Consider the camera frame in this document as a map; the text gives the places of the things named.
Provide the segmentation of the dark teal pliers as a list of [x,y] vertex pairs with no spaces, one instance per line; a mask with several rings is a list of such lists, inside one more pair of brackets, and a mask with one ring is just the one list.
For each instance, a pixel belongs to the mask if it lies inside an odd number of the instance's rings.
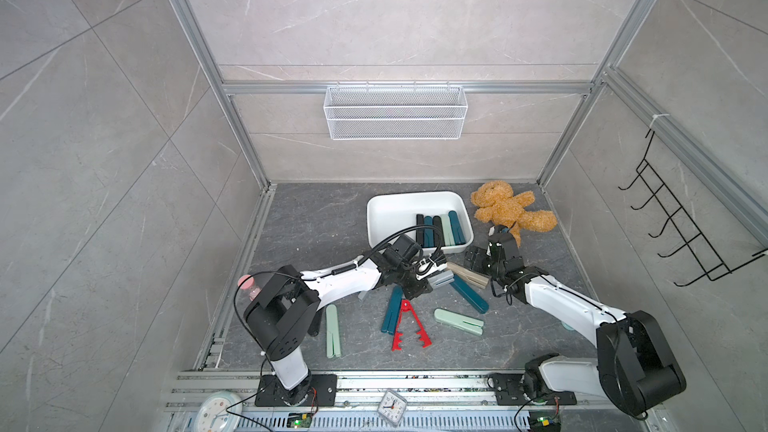
[[461,227],[461,222],[458,217],[458,213],[454,210],[451,210],[448,213],[451,231],[453,235],[453,241],[456,246],[464,245],[466,243],[466,239],[463,233],[463,229]]

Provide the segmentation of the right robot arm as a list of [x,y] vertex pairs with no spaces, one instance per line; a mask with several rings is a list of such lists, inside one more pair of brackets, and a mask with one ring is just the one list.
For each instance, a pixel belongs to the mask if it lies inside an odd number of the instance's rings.
[[526,265],[516,239],[507,232],[491,235],[484,248],[468,247],[464,261],[470,271],[489,278],[493,292],[550,314],[596,349],[593,359],[549,353],[529,361],[521,379],[527,401],[581,393],[603,397],[624,414],[641,419],[686,390],[683,370],[651,314],[610,307]]

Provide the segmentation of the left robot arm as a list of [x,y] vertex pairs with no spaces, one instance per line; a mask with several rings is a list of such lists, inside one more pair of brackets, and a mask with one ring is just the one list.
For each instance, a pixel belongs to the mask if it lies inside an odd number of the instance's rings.
[[327,306],[359,292],[392,284],[412,300],[431,291],[428,278],[447,268],[440,246],[430,254],[411,239],[412,227],[385,238],[362,255],[325,269],[298,271],[286,265],[276,271],[252,272],[266,282],[243,312],[235,316],[258,344],[275,375],[276,394],[298,405],[311,394],[312,375],[301,344],[315,318]]

